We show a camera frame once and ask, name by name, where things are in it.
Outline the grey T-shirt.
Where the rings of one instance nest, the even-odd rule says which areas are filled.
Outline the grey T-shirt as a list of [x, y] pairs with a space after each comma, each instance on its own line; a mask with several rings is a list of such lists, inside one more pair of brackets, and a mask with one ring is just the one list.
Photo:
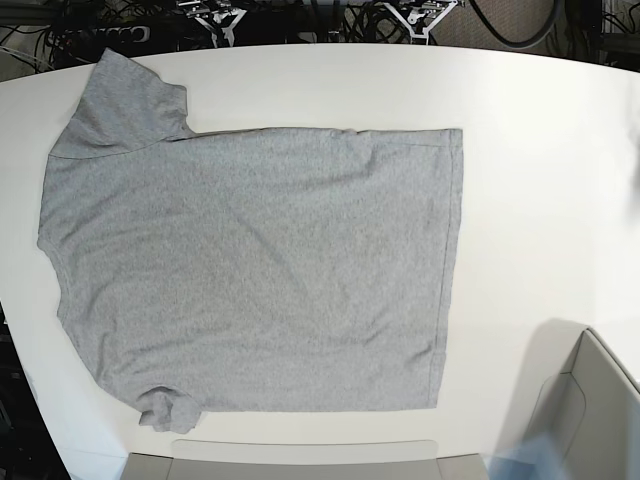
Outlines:
[[48, 155], [37, 244], [79, 357], [144, 426], [431, 409], [463, 169], [459, 129], [198, 134], [185, 87], [106, 51]]

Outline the blurred blue object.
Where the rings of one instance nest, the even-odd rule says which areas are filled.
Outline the blurred blue object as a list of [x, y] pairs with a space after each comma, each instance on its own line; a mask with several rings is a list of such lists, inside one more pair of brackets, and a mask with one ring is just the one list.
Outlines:
[[535, 435], [513, 449], [487, 456], [485, 466], [490, 479], [566, 479], [560, 452], [548, 433]]

